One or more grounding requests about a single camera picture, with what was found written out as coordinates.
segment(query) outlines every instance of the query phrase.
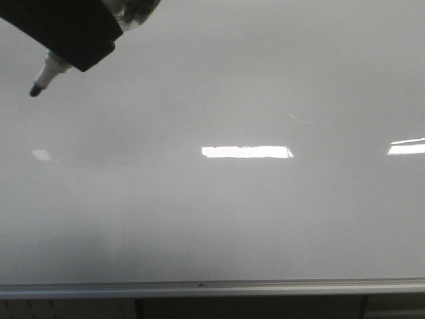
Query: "whiteboard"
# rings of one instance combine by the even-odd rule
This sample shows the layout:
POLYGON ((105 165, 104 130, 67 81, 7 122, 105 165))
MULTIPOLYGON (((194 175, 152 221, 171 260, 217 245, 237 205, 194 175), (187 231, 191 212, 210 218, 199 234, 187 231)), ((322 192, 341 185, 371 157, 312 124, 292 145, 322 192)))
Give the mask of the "whiteboard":
POLYGON ((0 284, 425 277, 424 14, 166 1, 38 98, 1 21, 0 284))

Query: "aluminum ledge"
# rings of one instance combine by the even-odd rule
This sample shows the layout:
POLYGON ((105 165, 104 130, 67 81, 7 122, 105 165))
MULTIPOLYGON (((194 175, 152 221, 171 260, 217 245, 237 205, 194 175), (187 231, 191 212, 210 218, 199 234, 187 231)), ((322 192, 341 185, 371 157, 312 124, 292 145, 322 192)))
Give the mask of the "aluminum ledge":
POLYGON ((425 278, 0 285, 0 300, 170 298, 425 292, 425 278))

